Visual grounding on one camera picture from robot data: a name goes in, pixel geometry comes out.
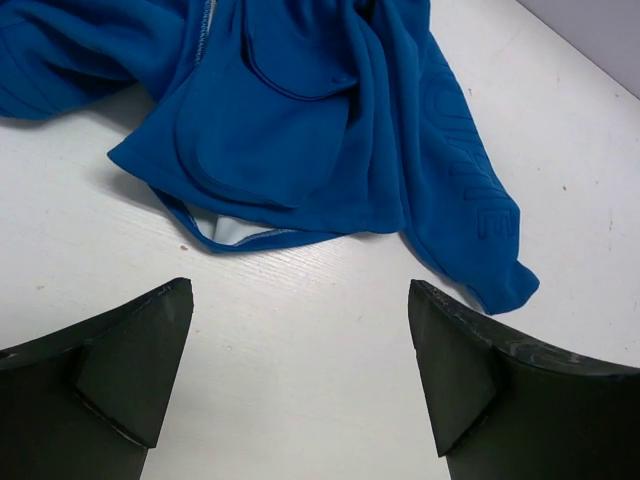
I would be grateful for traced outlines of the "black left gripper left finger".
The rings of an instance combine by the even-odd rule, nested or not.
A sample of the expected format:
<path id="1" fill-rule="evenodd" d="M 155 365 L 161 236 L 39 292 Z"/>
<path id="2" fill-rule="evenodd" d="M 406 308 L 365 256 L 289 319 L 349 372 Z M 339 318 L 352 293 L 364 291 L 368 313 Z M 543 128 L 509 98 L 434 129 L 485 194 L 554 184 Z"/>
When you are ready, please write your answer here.
<path id="1" fill-rule="evenodd" d="M 159 440 L 192 314 L 192 284 L 175 278 L 2 350 L 2 478 L 140 478 Z"/>

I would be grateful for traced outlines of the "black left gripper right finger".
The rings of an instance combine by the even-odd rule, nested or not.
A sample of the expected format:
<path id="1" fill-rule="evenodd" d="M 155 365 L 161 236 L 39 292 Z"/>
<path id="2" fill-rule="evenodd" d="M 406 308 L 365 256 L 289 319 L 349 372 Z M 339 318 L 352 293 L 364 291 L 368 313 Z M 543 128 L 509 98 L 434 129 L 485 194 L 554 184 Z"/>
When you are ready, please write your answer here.
<path id="1" fill-rule="evenodd" d="M 408 319 L 436 451 L 454 479 L 635 479 L 639 371 L 564 350 L 423 280 Z"/>

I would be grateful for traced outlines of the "blue zip jacket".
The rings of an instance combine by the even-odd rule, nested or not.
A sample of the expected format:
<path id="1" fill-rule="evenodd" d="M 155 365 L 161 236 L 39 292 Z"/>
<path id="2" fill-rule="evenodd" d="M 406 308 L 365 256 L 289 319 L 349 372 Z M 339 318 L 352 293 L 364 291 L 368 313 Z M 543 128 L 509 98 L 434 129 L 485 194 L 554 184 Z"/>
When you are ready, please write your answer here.
<path id="1" fill-rule="evenodd" d="M 5 1 L 1 113 L 45 121 L 139 84 L 154 108 L 109 159 L 209 249 L 399 232 L 484 312 L 510 312 L 539 281 L 430 16 L 427 1 Z"/>

